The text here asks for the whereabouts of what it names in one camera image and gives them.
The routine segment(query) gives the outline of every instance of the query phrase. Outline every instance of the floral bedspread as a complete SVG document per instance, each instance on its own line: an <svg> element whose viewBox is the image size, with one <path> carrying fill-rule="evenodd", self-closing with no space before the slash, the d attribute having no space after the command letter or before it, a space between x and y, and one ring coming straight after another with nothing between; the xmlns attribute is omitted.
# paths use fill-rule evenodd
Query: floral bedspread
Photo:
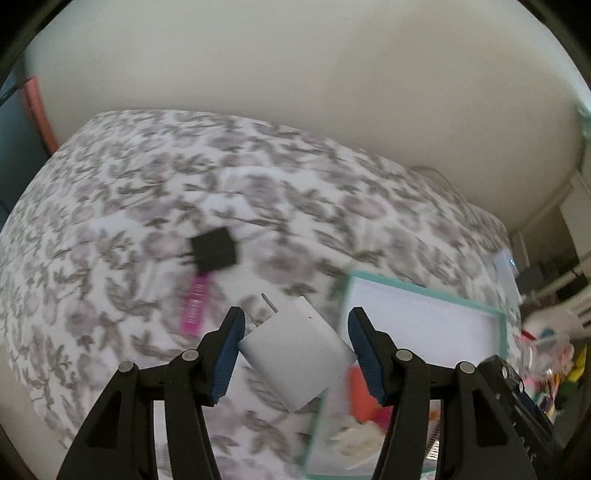
<svg viewBox="0 0 591 480"><path fill-rule="evenodd" d="M239 265L213 275L206 328L248 331L304 295L329 322L355 268L507 310L489 261L504 226L400 165L294 128L186 111L102 113L31 182L0 233L0 339L37 413L71 444L118 364L195 347L178 333L187 238L228 226ZM518 314L508 311L509 351ZM225 480L298 478L314 400L288 414L240 357L206 408ZM160 472L170 475L162 418Z"/></svg>

